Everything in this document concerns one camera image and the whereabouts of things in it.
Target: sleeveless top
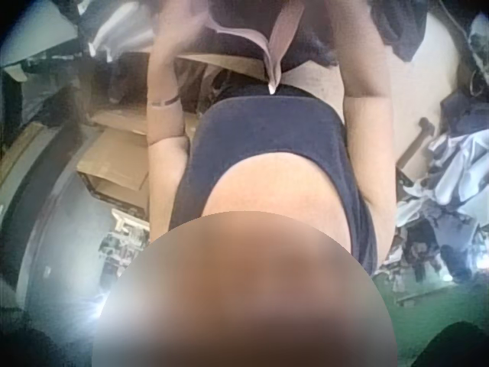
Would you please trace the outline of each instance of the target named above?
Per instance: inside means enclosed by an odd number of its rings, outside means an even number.
[[[287,152],[317,164],[335,186],[350,229],[351,255],[368,274],[377,266],[371,214],[353,174],[345,127],[335,110],[308,93],[280,86],[232,90],[202,117],[176,192],[170,229],[202,215],[219,178],[239,161]]]

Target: person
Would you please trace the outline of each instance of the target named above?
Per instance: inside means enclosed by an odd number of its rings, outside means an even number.
[[[366,0],[325,0],[345,87],[345,126],[291,86],[231,85],[189,146],[173,70],[209,16],[169,0],[147,72],[151,241],[215,213],[257,211],[324,232],[373,273],[396,208],[393,111],[384,46]]]

